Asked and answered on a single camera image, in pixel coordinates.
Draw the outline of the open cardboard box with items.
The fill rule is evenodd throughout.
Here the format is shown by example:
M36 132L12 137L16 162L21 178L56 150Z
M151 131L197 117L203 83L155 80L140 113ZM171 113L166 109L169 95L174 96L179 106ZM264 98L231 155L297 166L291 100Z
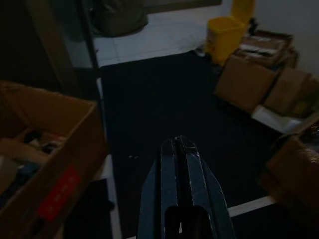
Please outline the open cardboard box with items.
M291 34L258 30L244 36L234 54L269 69L296 68L299 53L293 41Z

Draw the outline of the white flat tray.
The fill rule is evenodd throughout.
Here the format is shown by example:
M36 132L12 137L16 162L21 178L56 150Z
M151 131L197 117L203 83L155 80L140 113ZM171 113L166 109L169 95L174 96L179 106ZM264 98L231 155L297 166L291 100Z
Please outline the white flat tray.
M293 132L304 121L303 119L280 116L262 105L255 108L251 118L282 134Z

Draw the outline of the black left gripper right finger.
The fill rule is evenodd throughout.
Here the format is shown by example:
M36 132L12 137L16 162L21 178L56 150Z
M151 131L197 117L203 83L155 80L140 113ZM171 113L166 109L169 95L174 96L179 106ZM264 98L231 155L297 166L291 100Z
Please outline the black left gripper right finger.
M179 183L185 239L236 239L221 186L185 136L179 137Z

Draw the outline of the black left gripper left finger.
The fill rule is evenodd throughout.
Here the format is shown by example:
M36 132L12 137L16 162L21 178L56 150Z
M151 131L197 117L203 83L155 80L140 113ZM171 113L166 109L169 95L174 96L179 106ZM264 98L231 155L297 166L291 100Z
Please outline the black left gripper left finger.
M174 142L165 140L144 182L137 239L178 238Z

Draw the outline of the brown cardboard box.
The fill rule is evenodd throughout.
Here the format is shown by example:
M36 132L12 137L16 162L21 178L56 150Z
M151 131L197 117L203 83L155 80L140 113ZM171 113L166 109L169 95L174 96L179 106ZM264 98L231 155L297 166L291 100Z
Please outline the brown cardboard box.
M260 186L303 224L319 229L319 154L291 136L267 162Z
M267 96L264 106L292 118L306 118L319 99L319 77L294 68L285 68Z
M214 94L252 113L262 102L278 72L232 55L226 62Z

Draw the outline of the yellow plastic rubbish bin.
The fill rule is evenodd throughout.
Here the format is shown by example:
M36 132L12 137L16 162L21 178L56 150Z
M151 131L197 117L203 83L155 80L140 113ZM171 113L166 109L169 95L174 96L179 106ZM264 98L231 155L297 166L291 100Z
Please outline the yellow plastic rubbish bin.
M214 64L223 66L239 47L254 9L255 0L233 0L230 15L208 21L205 53Z

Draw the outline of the black metal post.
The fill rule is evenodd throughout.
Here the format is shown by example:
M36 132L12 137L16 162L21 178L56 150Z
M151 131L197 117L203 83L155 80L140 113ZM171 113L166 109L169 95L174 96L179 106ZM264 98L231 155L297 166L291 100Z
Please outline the black metal post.
M103 96L103 88L102 88L102 81L101 81L101 70L100 70L100 66L96 56L97 51L94 44L93 30L92 30L91 18L90 18L90 9L87 6L87 0L80 0L80 3L81 3L82 15L83 15L82 24L83 24L83 33L85 37L85 42L87 45L90 62L94 70L94 74L96 78L96 86L99 92L99 98L102 101L104 96Z

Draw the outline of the dark green bag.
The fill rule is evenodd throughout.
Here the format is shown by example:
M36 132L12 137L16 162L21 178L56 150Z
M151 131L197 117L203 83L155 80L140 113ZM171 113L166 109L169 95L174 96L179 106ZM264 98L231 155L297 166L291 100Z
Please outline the dark green bag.
M104 37L128 35L148 24L144 0L92 0L90 17L95 33Z

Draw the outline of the cardboard box with red label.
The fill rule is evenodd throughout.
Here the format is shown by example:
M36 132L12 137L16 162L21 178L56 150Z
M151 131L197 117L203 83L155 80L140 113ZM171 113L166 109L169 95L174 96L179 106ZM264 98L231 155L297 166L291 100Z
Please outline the cardboard box with red label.
M0 239L53 239L107 153L95 102L0 80Z

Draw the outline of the black floor mat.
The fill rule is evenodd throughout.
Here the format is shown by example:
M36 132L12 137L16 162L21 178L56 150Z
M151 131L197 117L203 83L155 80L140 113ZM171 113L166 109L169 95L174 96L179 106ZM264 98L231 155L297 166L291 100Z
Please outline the black floor mat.
M229 207L266 196L258 175L276 132L214 95L219 76L194 53L102 69L105 124L119 207L137 211L166 139L185 136L219 181Z

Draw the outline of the dark wooden cabinet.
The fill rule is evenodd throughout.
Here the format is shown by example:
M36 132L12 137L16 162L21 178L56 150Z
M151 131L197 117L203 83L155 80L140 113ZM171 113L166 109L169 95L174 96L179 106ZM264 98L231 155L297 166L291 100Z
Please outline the dark wooden cabinet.
M0 80L91 98L80 0L0 0Z

